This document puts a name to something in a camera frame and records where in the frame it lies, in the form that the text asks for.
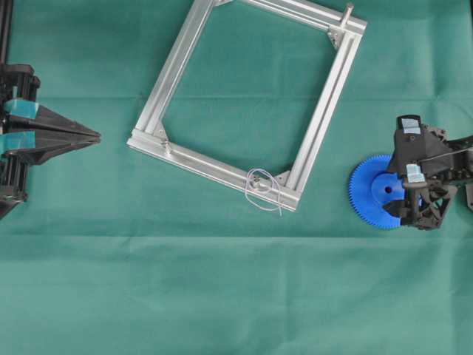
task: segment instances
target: blue tape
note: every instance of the blue tape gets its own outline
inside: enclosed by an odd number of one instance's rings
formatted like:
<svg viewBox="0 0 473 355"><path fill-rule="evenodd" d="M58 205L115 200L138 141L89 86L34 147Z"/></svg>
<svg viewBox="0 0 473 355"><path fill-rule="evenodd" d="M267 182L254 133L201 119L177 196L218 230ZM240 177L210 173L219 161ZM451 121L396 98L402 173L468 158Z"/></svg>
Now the blue tape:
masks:
<svg viewBox="0 0 473 355"><path fill-rule="evenodd" d="M9 150L36 148L35 131L7 133L0 135L0 155Z"/></svg>
<svg viewBox="0 0 473 355"><path fill-rule="evenodd" d="M7 101L3 108L12 116L34 120L36 118L36 114L38 113L39 104L34 101L14 98L13 100Z"/></svg>

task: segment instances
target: gear wheel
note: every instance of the gear wheel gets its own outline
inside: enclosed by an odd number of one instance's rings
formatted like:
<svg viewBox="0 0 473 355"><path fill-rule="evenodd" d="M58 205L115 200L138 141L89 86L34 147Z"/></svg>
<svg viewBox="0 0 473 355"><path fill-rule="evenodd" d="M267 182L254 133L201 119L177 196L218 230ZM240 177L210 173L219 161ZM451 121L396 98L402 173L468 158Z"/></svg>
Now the gear wheel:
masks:
<svg viewBox="0 0 473 355"><path fill-rule="evenodd" d="M362 220L379 229L401 227L401 219L384 211L383 206L404 199L402 181L387 173L391 157L377 155L353 170L348 186L350 203Z"/></svg>

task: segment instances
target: table surface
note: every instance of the table surface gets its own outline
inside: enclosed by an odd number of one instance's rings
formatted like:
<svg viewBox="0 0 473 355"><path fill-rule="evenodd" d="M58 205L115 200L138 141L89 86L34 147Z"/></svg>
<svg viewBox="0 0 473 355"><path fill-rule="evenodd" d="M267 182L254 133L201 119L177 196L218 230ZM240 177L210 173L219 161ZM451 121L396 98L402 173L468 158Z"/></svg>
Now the table surface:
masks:
<svg viewBox="0 0 473 355"><path fill-rule="evenodd" d="M343 10L345 1L319 3ZM191 0L16 1L9 63L103 142L31 169L0 225L3 354L470 354L473 214L379 231L347 181L395 118L473 133L467 0L357 0L369 22L296 213L126 146ZM293 162L335 52L236 0L212 13L164 123L242 169Z"/></svg>

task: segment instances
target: aluminum frame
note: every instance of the aluminum frame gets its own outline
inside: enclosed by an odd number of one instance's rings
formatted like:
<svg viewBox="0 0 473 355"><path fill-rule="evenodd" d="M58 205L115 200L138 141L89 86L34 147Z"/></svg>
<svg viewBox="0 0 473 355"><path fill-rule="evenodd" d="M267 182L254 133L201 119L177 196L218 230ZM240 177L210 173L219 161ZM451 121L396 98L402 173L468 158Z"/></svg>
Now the aluminum frame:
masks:
<svg viewBox="0 0 473 355"><path fill-rule="evenodd" d="M336 108L367 23L305 0L237 0L326 32L337 54L290 171L276 176L280 189L261 178L247 188L248 173L169 141L163 117L212 10L235 0L194 0L186 21L127 144L139 152L295 211Z"/></svg>

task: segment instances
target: black cable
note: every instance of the black cable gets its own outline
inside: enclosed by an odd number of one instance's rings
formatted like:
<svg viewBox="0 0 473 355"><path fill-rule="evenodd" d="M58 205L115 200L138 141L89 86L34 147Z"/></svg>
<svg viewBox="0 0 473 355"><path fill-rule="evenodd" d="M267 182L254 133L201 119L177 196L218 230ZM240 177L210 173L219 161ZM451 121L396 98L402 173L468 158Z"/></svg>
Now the black cable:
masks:
<svg viewBox="0 0 473 355"><path fill-rule="evenodd" d="M0 64L7 62L8 42L10 40L10 25L12 22L13 0L0 0L1 16L1 45L0 45Z"/></svg>

